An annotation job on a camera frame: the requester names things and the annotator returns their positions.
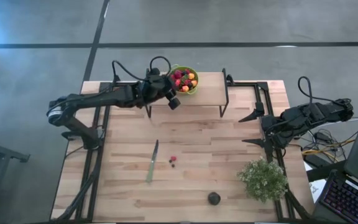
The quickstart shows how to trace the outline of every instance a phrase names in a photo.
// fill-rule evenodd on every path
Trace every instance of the knife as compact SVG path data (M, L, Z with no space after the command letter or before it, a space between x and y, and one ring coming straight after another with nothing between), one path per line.
M153 180L154 163L155 163L155 158L157 157L157 152L158 152L158 139L155 142L152 162L150 163L149 173L147 174L147 178L146 178L147 183L151 183L151 181Z

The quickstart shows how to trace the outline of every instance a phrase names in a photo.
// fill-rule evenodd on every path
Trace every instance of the orange fruit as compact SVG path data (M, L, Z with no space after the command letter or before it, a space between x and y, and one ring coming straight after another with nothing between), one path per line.
M188 87L188 86L183 86L181 89L182 89L184 92L189 91L189 87Z

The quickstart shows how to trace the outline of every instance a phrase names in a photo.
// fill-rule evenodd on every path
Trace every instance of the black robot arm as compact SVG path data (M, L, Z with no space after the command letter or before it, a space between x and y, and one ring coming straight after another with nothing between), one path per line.
M325 105L312 103L292 107L285 110L280 117L261 117L261 123L265 135L270 136L272 145L283 149L294 136L301 136L324 123L347 121L352 116L351 100L339 99Z
M157 58L162 58L168 62L169 70L166 75L161 75L159 69L152 68L152 62ZM129 85L117 86L119 78L114 67L115 63L130 76L139 81ZM47 112L49 123L54 126L66 126L70 132L62 134L65 138L70 136L80 136L84 142L84 149L96 149L99 147L101 141L96 127L87 127L74 117L75 112L79 109L94 108L98 106L142 108L163 97L168 99L168 105L172 110L180 105L179 100L175 97L176 91L173 89L173 83L168 77L171 66L165 57L158 56L152 59L150 62L150 69L148 69L146 73L146 78L138 78L131 74L118 61L112 62L112 68L114 72L114 80L100 93L80 95L70 94L49 103L49 110Z

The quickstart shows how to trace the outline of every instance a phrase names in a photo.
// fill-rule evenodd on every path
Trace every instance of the green bowl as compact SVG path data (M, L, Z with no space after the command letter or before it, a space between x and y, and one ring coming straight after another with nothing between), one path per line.
M171 68L170 74L174 74L176 70L185 70L185 69L190 70L194 74L194 80L197 81L197 85L190 91L182 92L182 91L177 90L177 93L182 94L182 95L184 95L184 94L192 95L197 92L198 85L200 84L200 81L198 80L198 74L194 69L192 69L190 67L185 67L185 66L173 65Z

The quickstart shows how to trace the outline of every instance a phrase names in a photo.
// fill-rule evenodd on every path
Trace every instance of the wooden table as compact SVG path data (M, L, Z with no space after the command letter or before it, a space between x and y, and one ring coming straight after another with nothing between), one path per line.
M267 82L278 115L289 107L284 82ZM99 82L84 82L82 93L98 89ZM259 146L241 142L260 137L259 122L237 122L254 109L254 89L229 87L229 99L224 118L217 117L216 107L210 106L181 105L174 111L156 107L151 119L145 110L112 107L94 222L275 221L273 202L248 198L244 184L236 178L245 164L265 156ZM90 126L93 115L94 109L85 109L76 117ZM160 147L153 181L148 184L145 179L156 139ZM70 142L67 153L81 145L81 141ZM81 150L65 160L52 218L62 214L78 193L85 155ZM177 156L175 168L168 162L171 156ZM288 147L284 161L291 190L311 212L313 200L299 148ZM222 197L217 206L207 201L213 191ZM282 207L287 217L283 200Z

